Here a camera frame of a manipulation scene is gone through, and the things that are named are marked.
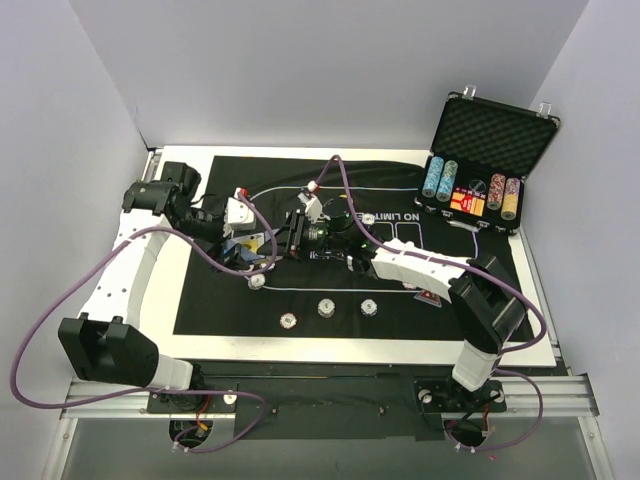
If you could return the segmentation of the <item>grey chips top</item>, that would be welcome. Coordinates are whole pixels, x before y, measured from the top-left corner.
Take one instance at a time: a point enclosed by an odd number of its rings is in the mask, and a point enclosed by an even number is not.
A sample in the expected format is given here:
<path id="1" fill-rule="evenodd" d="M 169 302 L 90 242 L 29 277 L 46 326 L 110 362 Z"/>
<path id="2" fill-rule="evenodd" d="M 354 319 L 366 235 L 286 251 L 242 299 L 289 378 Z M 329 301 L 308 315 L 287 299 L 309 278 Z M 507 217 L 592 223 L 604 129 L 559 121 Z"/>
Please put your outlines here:
<path id="1" fill-rule="evenodd" d="M 362 222 L 365 225 L 373 225 L 375 223 L 375 216 L 373 214 L 369 214 L 369 213 L 364 214 L 362 216 Z"/>

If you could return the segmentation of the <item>grey chips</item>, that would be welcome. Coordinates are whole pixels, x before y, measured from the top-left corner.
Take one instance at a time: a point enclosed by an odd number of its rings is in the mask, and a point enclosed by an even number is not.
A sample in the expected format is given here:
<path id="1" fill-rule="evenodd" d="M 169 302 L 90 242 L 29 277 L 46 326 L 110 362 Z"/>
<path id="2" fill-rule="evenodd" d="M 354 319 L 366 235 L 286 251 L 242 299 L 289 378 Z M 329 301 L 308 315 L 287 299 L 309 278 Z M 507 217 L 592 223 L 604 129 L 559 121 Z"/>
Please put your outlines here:
<path id="1" fill-rule="evenodd" d="M 266 284 L 266 277 L 264 274 L 255 274 L 248 278 L 248 286 L 251 290 L 262 289 Z"/>
<path id="2" fill-rule="evenodd" d="M 369 214 L 369 213 L 364 214 L 362 216 L 362 222 L 365 225 L 373 225 L 375 223 L 375 216 L 373 214 Z"/>

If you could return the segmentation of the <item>grey chip stack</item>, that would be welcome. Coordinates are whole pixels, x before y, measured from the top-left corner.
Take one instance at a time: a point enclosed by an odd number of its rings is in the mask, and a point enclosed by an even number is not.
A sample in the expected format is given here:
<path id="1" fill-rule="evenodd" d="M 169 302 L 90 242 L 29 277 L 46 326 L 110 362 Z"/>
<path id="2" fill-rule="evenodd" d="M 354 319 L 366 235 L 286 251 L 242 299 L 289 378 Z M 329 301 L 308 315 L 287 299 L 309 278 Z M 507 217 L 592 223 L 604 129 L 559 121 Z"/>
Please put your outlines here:
<path id="1" fill-rule="evenodd" d="M 335 314 L 335 309 L 335 302 L 329 298 L 320 300 L 317 306 L 317 312 L 322 318 L 331 318 Z"/>

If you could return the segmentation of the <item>blue chip stack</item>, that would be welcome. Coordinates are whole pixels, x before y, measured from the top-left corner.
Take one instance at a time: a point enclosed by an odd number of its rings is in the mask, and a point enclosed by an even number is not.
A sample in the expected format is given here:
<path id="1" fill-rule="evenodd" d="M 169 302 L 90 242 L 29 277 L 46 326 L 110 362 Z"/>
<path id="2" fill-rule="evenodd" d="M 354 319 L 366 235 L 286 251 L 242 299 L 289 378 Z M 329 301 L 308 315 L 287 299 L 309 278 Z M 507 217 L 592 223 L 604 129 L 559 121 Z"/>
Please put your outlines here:
<path id="1" fill-rule="evenodd" d="M 378 312 L 377 303 L 373 299 L 365 299 L 360 304 L 360 311 L 366 317 L 375 316 Z"/>

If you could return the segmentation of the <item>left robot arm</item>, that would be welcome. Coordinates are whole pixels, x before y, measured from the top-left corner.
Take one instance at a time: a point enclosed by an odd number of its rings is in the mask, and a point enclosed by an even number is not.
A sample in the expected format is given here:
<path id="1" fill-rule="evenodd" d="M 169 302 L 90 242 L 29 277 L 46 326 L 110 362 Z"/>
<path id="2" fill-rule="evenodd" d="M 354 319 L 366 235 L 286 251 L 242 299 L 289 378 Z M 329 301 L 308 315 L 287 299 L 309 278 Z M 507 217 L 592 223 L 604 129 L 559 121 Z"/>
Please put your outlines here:
<path id="1" fill-rule="evenodd" d="M 136 181 L 124 193 L 116 256 L 109 260 L 87 302 L 75 318 L 65 318 L 58 338 L 76 375 L 86 381 L 170 390 L 181 410 L 200 408 L 204 384 L 185 360 L 160 353 L 140 330 L 144 295 L 159 253 L 172 231 L 209 244 L 208 257 L 235 269 L 237 250 L 225 251 L 235 230 L 251 229 L 255 214 L 247 192 L 236 188 L 210 209 L 194 205 L 201 182 L 185 163 L 168 162 L 160 179 Z"/>

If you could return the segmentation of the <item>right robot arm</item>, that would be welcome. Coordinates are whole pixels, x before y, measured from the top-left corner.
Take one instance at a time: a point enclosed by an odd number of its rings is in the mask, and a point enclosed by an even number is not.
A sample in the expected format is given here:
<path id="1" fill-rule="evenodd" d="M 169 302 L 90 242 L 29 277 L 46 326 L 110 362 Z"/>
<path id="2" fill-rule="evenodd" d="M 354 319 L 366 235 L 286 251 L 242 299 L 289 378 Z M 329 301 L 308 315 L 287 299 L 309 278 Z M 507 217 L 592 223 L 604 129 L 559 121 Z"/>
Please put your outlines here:
<path id="1" fill-rule="evenodd" d="M 448 257 L 397 238 L 382 241 L 372 231 L 375 217 L 357 216 L 304 188 L 301 207 L 287 220 L 285 255 L 296 260 L 336 258 L 347 268 L 379 280 L 398 281 L 449 302 L 463 335 L 462 351 L 447 383 L 449 402 L 468 409 L 483 395 L 505 343 L 526 315 L 506 271 L 492 255 L 477 259 Z"/>

